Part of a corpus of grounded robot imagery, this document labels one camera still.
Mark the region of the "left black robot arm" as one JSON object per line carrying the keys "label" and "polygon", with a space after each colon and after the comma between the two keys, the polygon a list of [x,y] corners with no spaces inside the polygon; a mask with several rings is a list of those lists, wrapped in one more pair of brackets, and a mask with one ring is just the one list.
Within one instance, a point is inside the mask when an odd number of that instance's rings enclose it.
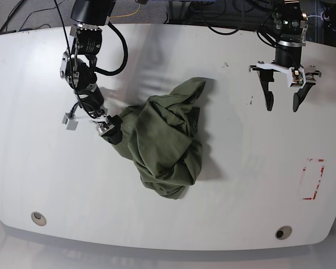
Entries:
{"label": "left black robot arm", "polygon": [[307,15],[302,11],[299,1],[271,1],[265,20],[271,20],[272,24],[262,22],[256,34],[264,44],[275,49],[275,58],[270,63],[258,61],[249,70],[258,74],[268,111],[272,110],[274,104],[269,83],[274,82],[276,72],[285,74],[287,86],[297,89],[293,95],[293,111],[296,112],[310,89],[316,85],[315,76],[321,76],[321,72],[316,69],[306,72],[301,64],[308,29]]}

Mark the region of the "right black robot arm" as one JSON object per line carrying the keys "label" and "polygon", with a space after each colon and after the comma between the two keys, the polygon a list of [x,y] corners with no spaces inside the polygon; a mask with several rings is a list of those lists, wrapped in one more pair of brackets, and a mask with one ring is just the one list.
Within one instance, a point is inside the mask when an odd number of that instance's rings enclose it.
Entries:
{"label": "right black robot arm", "polygon": [[[128,46],[121,32],[110,22],[115,1],[75,1],[71,19],[74,24],[65,33],[67,49],[63,53],[60,77],[72,88],[76,103],[65,113],[63,124],[74,131],[78,122],[87,120],[95,124],[100,137],[117,145],[122,141],[119,116],[110,116],[104,106],[104,97],[97,85],[97,75],[120,74],[128,62]],[[115,71],[97,67],[97,55],[102,47],[102,27],[107,25],[122,42],[123,61]]]}

